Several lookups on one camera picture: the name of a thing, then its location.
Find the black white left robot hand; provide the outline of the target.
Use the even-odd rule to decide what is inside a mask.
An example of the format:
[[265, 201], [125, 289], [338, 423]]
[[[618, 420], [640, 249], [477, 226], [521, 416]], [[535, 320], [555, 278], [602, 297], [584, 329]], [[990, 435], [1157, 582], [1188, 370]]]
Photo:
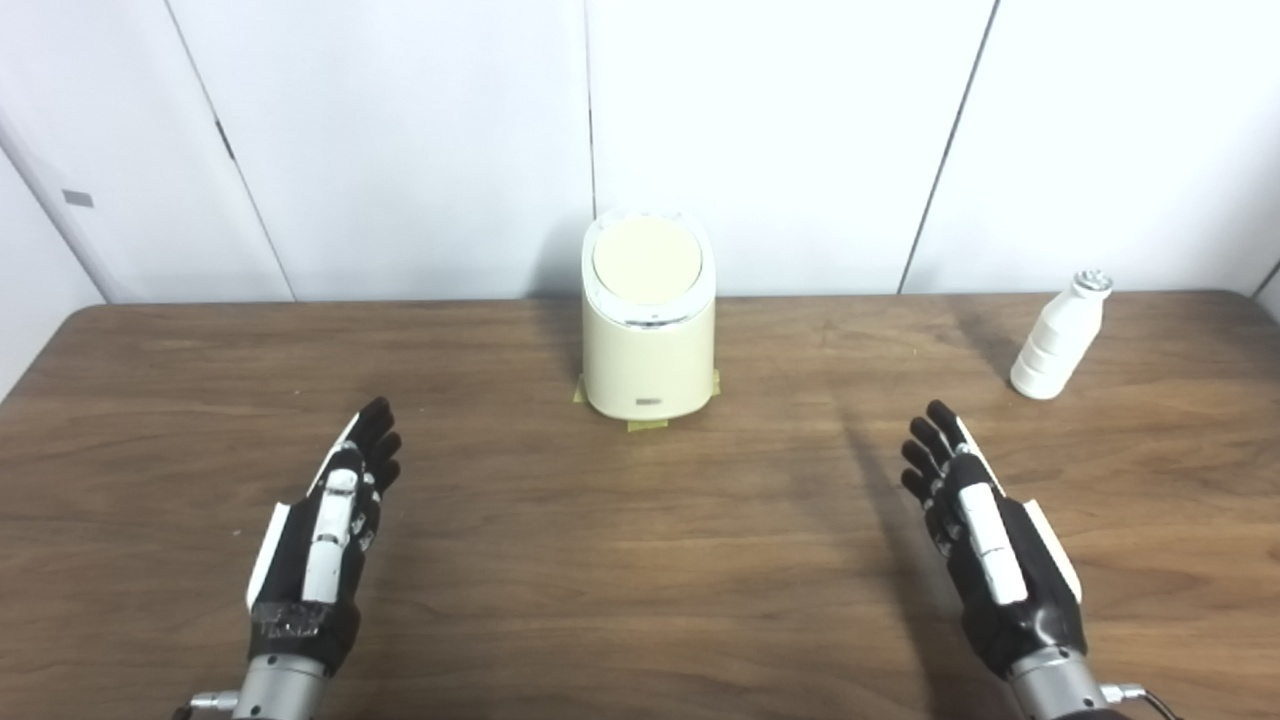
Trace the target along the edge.
[[276, 503], [246, 591], [248, 657], [292, 655], [335, 675], [355, 647], [356, 594], [401, 474], [390, 401], [361, 407], [326, 451], [303, 498]]

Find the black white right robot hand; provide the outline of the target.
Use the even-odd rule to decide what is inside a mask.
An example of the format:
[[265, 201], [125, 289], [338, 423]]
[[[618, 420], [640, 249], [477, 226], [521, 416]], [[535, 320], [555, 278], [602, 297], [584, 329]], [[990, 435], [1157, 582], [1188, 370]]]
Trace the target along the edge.
[[963, 603], [963, 632], [995, 674], [1046, 648], [1084, 653], [1078, 579], [1032, 501], [1010, 497], [963, 419], [934, 398], [909, 424], [901, 484], [923, 511]]

